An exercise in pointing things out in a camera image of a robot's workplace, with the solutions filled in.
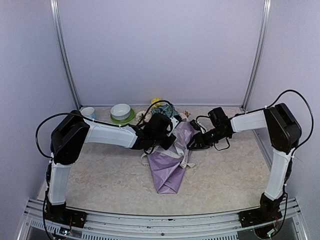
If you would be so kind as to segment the cream printed ribbon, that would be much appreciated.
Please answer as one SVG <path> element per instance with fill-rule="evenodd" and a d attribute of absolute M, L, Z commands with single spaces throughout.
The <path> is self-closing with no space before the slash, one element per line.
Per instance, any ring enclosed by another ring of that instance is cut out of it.
<path fill-rule="evenodd" d="M 144 167 L 151 167 L 153 170 L 194 168 L 195 163 L 189 163 L 189 152 L 178 143 L 173 148 L 165 150 L 161 146 L 155 146 L 150 154 L 143 153 L 140 163 Z"/>

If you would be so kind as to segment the blue fake flower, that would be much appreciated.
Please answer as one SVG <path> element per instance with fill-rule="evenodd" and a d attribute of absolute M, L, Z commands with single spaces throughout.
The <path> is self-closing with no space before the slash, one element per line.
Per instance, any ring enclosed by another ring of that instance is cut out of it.
<path fill-rule="evenodd" d="M 175 108 L 173 106 L 171 106 L 170 104 L 157 105 L 156 107 L 153 107 L 151 109 L 151 113 L 153 115 L 159 113 L 159 114 L 167 116 L 168 118 L 179 115 L 179 113 L 175 110 Z"/>

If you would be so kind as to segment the green plate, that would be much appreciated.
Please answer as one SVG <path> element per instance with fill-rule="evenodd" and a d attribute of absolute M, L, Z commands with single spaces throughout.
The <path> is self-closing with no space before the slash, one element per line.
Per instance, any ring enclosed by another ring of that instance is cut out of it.
<path fill-rule="evenodd" d="M 135 118 L 135 111 L 131 109 L 129 116 L 125 119 L 116 119 L 112 114 L 110 115 L 110 118 L 114 123 L 117 123 L 117 124 L 128 123 Z"/>

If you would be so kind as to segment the yellow fake flower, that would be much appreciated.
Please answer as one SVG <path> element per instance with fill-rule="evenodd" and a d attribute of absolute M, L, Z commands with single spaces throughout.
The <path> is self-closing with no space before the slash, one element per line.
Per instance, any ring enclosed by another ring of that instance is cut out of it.
<path fill-rule="evenodd" d="M 162 98 L 160 98 L 160 97 L 153 98 L 153 99 L 151 100 L 151 106 L 152 106 L 153 108 L 155 108 L 155 107 L 161 105 L 161 104 L 162 104 L 161 100 L 162 100 Z"/>

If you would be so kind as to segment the purple wrapping paper sheet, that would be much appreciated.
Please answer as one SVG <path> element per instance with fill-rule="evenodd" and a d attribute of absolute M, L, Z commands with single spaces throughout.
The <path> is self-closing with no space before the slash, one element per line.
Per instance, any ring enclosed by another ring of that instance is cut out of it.
<path fill-rule="evenodd" d="M 174 143 L 165 150 L 157 147 L 147 155 L 148 166 L 155 190 L 158 194 L 177 194 L 189 163 L 191 151 L 187 144 L 194 135 L 194 129 L 188 121 L 181 122 L 173 131 Z"/>

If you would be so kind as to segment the white ceramic bowl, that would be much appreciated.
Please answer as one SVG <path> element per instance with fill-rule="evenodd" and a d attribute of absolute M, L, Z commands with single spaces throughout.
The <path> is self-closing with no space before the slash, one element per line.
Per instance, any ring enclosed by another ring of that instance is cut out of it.
<path fill-rule="evenodd" d="M 111 116 L 117 121 L 127 119 L 130 116 L 130 113 L 131 107 L 125 103 L 116 104 L 110 110 Z"/>

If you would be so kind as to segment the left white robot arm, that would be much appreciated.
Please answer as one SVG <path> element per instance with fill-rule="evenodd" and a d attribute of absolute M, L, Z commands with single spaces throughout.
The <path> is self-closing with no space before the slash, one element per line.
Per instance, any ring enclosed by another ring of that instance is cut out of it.
<path fill-rule="evenodd" d="M 152 152 L 157 146 L 167 150 L 175 141 L 173 130 L 181 122 L 176 116 L 155 113 L 146 123 L 115 125 L 95 121 L 73 110 L 51 133 L 51 163 L 47 193 L 47 211 L 63 223 L 70 218 L 66 208 L 67 181 L 72 165 L 83 145 L 98 143 Z"/>

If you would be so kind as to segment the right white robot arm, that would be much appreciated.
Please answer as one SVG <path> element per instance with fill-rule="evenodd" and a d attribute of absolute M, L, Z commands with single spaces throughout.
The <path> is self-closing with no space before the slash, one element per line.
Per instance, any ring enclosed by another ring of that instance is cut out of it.
<path fill-rule="evenodd" d="M 227 117 L 221 107 L 208 112 L 213 129 L 198 132 L 187 144 L 188 150 L 204 150 L 222 139 L 230 139 L 233 134 L 249 130 L 266 129 L 272 147 L 272 165 L 267 186 L 261 195 L 256 218 L 266 222 L 279 211 L 292 165 L 294 151 L 298 148 L 302 129 L 285 103 L 261 110 Z"/>

